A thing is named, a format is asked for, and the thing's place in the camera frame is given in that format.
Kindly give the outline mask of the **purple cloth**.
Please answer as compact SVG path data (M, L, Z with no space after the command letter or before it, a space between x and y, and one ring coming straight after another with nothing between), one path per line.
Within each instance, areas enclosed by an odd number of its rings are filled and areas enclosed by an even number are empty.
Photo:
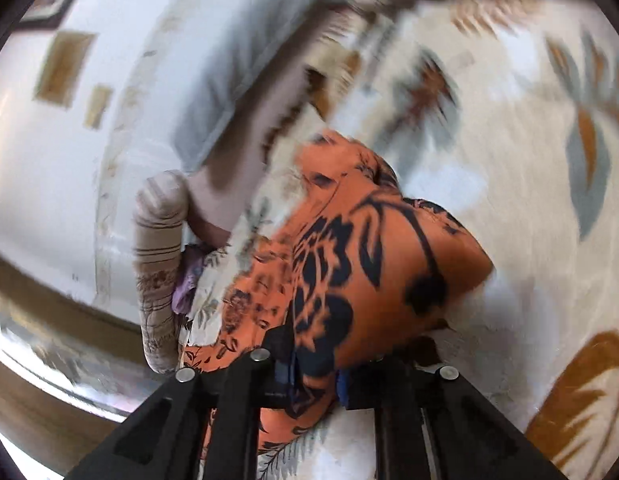
M198 280L204 270L206 253L201 245L189 244L181 253L181 259L172 293L172 310L176 314L190 312Z

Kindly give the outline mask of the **grey pillow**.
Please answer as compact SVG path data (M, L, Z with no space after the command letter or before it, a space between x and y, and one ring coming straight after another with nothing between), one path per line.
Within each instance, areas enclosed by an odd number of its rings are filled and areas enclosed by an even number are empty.
M202 26L200 61L172 144L182 169L198 170L240 102L321 0L218 0Z

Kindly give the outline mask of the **beige wall switch plate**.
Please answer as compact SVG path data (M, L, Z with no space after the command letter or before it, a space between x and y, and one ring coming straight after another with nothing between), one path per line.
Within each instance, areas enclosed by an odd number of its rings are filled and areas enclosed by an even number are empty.
M110 105L113 96L113 89L105 84L97 84L92 89L88 102L84 126L88 129L98 130L105 111Z

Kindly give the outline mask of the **pink bed sheet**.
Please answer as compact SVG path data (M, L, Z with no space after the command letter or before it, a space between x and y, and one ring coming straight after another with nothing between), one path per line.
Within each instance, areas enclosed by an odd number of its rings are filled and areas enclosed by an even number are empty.
M251 203L267 169L267 136L303 96L305 56L333 15L332 9L317 11L283 45L240 102L204 165L188 177L188 226L203 243L215 248L226 244Z

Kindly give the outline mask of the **striped bolster pillow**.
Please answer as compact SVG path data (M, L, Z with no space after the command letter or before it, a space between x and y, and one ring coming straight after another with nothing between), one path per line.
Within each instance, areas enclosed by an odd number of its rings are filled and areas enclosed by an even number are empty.
M179 360L172 310L183 223L189 206L186 179L165 171L146 179L134 206L134 277L140 309L143 354L153 372L168 374Z

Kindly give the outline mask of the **leaf pattern blanket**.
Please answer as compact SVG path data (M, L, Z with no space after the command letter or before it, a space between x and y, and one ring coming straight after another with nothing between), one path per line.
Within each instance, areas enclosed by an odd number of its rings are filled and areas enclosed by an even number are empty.
M619 36L586 0L345 11L305 62L313 94L202 275L184 358L228 361L278 319L245 273L305 195L326 128L367 145L407 197L453 214L494 263L447 314L441 358L571 479L619 458Z

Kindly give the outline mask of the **stained glass wooden door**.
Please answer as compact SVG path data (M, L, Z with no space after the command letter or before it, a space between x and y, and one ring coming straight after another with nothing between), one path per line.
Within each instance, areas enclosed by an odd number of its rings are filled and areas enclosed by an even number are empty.
M163 382L138 326L78 304L0 257L0 434L69 472Z

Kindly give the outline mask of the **orange floral blouse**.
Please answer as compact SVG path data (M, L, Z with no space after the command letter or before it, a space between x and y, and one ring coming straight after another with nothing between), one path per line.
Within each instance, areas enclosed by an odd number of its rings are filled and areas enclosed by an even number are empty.
M184 349L187 365L213 372L258 347L268 330L292 327L292 401L260 413L260 452L327 414L340 370L431 330L493 268L448 211L403 196L393 170L364 144L326 130L296 162L305 198L258 240L222 293L215 340Z

